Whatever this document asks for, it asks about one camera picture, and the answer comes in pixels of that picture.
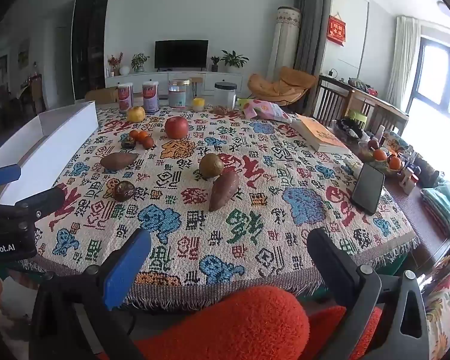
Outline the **orange fuzzy sleeve forearm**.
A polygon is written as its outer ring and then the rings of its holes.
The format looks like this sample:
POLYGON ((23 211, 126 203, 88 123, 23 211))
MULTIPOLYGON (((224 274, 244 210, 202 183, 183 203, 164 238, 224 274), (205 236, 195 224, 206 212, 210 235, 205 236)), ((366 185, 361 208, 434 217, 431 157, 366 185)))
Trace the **orange fuzzy sleeve forearm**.
POLYGON ((291 293, 252 287, 135 345, 146 359, 313 359, 345 311, 333 306, 307 315, 291 293))

